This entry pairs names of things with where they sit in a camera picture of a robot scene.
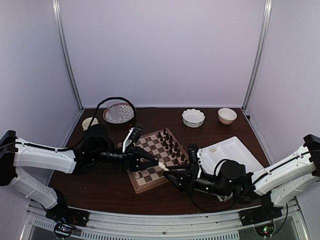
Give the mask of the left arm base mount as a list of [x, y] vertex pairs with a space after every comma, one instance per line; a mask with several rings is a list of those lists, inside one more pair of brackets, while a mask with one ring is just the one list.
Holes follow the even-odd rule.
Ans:
[[44, 208], [45, 216], [56, 223], [53, 229], [55, 236], [64, 240], [73, 234], [77, 229], [76, 226], [87, 226], [90, 213], [86, 210], [68, 207], [62, 192], [57, 189], [54, 189], [54, 192], [57, 195], [57, 205], [51, 209]]

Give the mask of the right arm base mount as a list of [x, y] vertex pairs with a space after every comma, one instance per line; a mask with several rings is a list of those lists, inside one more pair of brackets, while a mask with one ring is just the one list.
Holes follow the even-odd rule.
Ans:
[[239, 212], [239, 217], [242, 226], [257, 225], [254, 227], [255, 233], [266, 238], [272, 238], [275, 236], [285, 225], [289, 207], [285, 205], [286, 213], [284, 220], [280, 227], [276, 228], [275, 219], [280, 218], [283, 213], [283, 207], [275, 207], [271, 199], [271, 191], [261, 197], [261, 206], [254, 207]]

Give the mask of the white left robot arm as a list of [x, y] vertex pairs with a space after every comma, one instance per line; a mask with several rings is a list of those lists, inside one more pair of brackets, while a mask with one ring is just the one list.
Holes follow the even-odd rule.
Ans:
[[122, 147], [116, 147], [106, 127], [95, 124], [83, 132], [83, 143], [79, 149], [38, 145], [16, 137], [15, 131], [9, 130], [0, 140], [0, 184], [16, 189], [51, 211], [61, 222], [67, 222], [72, 218], [72, 211], [63, 194], [38, 182], [22, 168], [87, 175], [104, 163], [118, 165], [131, 172], [158, 166], [159, 160], [154, 155], [135, 146], [142, 130], [140, 126], [131, 128]]

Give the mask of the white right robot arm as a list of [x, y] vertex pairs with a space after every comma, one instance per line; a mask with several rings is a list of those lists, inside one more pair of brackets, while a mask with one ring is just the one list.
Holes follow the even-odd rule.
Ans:
[[320, 179], [320, 139], [308, 134], [303, 140], [291, 155], [266, 168], [236, 136], [204, 148], [189, 145], [188, 164], [158, 165], [163, 175], [189, 196], [200, 191], [220, 202], [233, 199], [239, 204], [266, 197], [269, 201], [256, 210], [258, 219], [266, 221], [276, 208]]

